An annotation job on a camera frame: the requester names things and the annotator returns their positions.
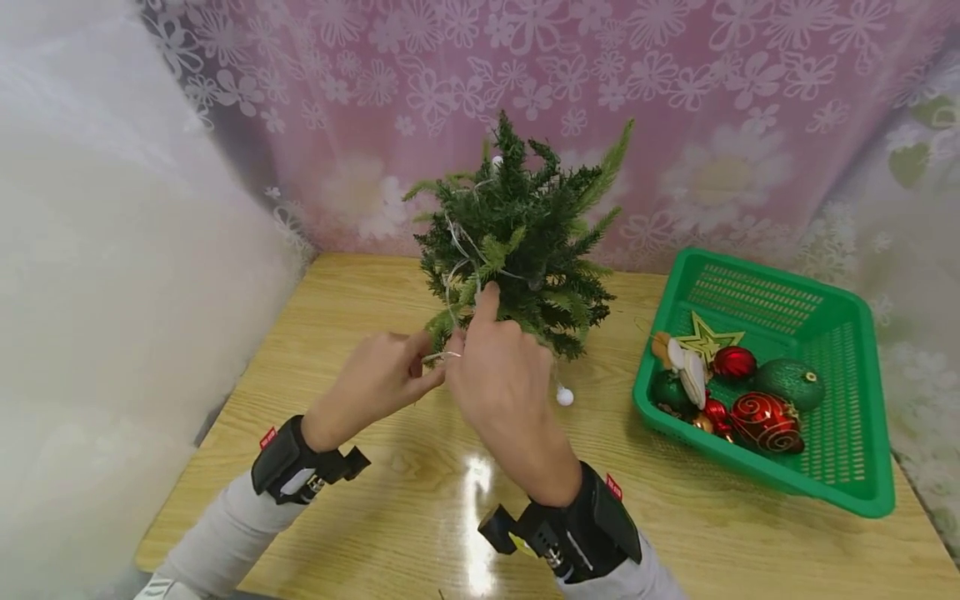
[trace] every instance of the miniature christmas tree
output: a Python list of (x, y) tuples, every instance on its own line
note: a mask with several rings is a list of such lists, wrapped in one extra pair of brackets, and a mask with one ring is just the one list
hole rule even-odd
[[(491, 158), (484, 145), (475, 173), (424, 180), (407, 193), (431, 192), (440, 209), (421, 215), (430, 224), (415, 236), (428, 285), (446, 308), (426, 326), (434, 349), (443, 349), (454, 325), (466, 328), (476, 294), (488, 281), (500, 286), (500, 319), (512, 319), (536, 335), (556, 356), (584, 352), (587, 331), (599, 324), (614, 296), (601, 278), (609, 270), (585, 258), (619, 212), (614, 208), (592, 227), (584, 215), (610, 189), (634, 122), (595, 167), (562, 169), (546, 144), (524, 143), (500, 113)], [(527, 147), (542, 163), (527, 169)]]

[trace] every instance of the christmas ornament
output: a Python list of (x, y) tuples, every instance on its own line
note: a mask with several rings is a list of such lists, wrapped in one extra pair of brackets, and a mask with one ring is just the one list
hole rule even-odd
[(654, 335), (650, 351), (666, 369), (677, 374), (686, 397), (702, 410), (707, 403), (707, 370), (700, 356), (692, 350), (681, 348), (677, 340), (663, 331)]
[(713, 374), (725, 381), (743, 381), (756, 373), (756, 359), (741, 346), (727, 346), (713, 356)]
[(710, 419), (707, 415), (700, 413), (697, 417), (690, 422), (691, 425), (697, 429), (703, 429), (707, 433), (713, 433), (713, 423), (710, 422)]
[(708, 393), (703, 414), (709, 419), (710, 424), (713, 425), (713, 433), (721, 438), (726, 438), (727, 441), (731, 443), (733, 442), (733, 426), (730, 424), (730, 413), (728, 413), (727, 407), (724, 406), (723, 402), (710, 397)]
[(804, 450), (797, 411), (786, 400), (748, 392), (730, 407), (730, 424), (750, 445), (768, 452), (796, 454)]
[(793, 358), (764, 363), (756, 370), (753, 388), (783, 398), (802, 413), (820, 406), (827, 395), (820, 375), (805, 362)]
[(664, 413), (684, 420), (692, 417), (697, 408), (686, 396), (680, 376), (672, 371), (657, 372), (650, 380), (650, 401)]
[(693, 320), (693, 335), (682, 335), (675, 339), (681, 347), (699, 354), (706, 365), (713, 362), (713, 357), (720, 348), (736, 346), (746, 333), (744, 331), (717, 333), (693, 311), (690, 311), (690, 318)]
[(557, 403), (561, 406), (573, 404), (573, 391), (562, 385), (557, 386)]

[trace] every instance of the white ornament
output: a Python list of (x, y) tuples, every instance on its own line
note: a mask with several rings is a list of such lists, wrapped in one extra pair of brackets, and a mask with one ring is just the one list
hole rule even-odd
[(573, 404), (573, 391), (564, 386), (557, 386), (557, 403), (561, 406)]
[(673, 371), (680, 376), (686, 397), (690, 398), (697, 408), (704, 410), (707, 405), (707, 372), (704, 361), (699, 354), (681, 347), (673, 338), (667, 342), (666, 352)]
[(684, 351), (684, 368), (680, 371), (680, 383), (684, 386), (690, 401), (700, 410), (704, 410), (707, 405), (707, 373), (704, 370), (704, 361), (696, 352)]

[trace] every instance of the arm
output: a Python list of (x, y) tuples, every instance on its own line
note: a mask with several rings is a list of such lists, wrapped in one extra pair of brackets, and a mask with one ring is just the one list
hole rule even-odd
[[(135, 600), (200, 600), (230, 595), (277, 534), (306, 508), (257, 495), (249, 471), (234, 479), (186, 532)], [(166, 595), (157, 595), (166, 586)]]
[(670, 571), (660, 563), (650, 542), (640, 536), (643, 560), (640, 564), (624, 561), (610, 575), (581, 584), (557, 580), (566, 600), (685, 600), (686, 594)]
[(517, 323), (498, 321), (498, 307), (491, 282), (468, 330), (455, 331), (447, 344), (446, 381), (464, 420), (531, 499), (519, 521), (494, 512), (481, 532), (502, 552), (516, 543), (504, 541), (505, 532), (527, 540), (563, 577), (557, 583), (568, 600), (683, 600), (623, 505), (577, 459), (548, 406), (552, 352)]
[[(302, 419), (289, 421), (298, 423), (291, 424), (289, 431), (301, 456), (312, 460), (336, 454), (337, 460), (343, 461), (335, 452), (338, 447), (442, 384), (443, 367), (423, 372), (421, 358), (430, 347), (425, 331), (411, 336), (381, 333), (364, 340), (347, 359), (333, 387), (314, 400)], [(281, 428), (280, 434), (284, 431), (288, 430)], [(287, 465), (284, 473), (289, 472), (290, 478), (267, 482), (260, 494), (257, 490), (265, 486), (258, 483), (255, 489), (250, 471), (234, 479), (170, 551), (135, 600), (207, 600), (231, 594), (276, 535), (306, 509), (323, 482), (333, 483), (344, 476), (340, 472), (335, 478), (320, 477), (323, 467), (304, 471), (297, 463)], [(252, 471), (264, 482), (258, 464)], [(299, 477), (309, 472), (314, 472), (309, 480), (305, 475)], [(284, 481), (297, 483), (283, 485)]]

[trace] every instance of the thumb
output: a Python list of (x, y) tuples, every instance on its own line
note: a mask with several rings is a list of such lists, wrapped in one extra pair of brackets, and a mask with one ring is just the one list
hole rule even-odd
[(432, 371), (426, 372), (420, 377), (414, 377), (407, 381), (406, 386), (411, 401), (416, 402), (427, 392), (444, 383), (446, 377), (446, 364), (441, 361)]

